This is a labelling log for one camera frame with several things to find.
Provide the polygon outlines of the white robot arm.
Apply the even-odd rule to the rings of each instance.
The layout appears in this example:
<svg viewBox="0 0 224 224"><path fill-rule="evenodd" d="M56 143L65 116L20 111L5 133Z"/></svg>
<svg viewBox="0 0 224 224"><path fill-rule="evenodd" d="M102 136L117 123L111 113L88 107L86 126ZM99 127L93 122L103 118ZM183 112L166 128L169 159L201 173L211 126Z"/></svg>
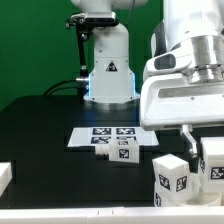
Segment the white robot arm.
<svg viewBox="0 0 224 224"><path fill-rule="evenodd" d="M191 132L224 122L224 0L71 0L70 24L93 41L84 102L102 109L137 101L146 131Z"/></svg>

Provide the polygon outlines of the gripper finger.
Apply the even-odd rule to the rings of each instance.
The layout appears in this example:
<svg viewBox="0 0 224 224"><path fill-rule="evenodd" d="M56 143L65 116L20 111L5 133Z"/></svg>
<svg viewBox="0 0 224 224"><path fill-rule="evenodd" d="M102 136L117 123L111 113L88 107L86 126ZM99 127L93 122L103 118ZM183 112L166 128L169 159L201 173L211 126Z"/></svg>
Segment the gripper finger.
<svg viewBox="0 0 224 224"><path fill-rule="evenodd" d="M193 128L191 125L183 124L180 129L180 136L187 143L191 157L197 158L198 157L197 141L192 136L191 134L192 131Z"/></svg>

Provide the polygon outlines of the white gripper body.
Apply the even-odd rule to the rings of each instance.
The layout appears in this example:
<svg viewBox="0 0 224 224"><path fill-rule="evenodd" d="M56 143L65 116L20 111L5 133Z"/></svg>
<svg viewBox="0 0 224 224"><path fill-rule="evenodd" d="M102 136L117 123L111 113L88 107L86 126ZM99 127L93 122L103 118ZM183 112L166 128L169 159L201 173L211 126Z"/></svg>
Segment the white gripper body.
<svg viewBox="0 0 224 224"><path fill-rule="evenodd" d="M150 77L142 86L139 120L145 130L222 125L224 84L189 85L181 73Z"/></svg>

